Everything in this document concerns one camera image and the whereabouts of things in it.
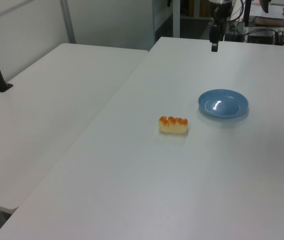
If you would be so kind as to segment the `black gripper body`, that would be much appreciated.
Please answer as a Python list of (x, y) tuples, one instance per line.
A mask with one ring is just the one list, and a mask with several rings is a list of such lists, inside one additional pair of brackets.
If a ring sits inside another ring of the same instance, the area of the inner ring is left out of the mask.
[(232, 13), (232, 3), (213, 3), (212, 18), (214, 26), (221, 26), (227, 23)]

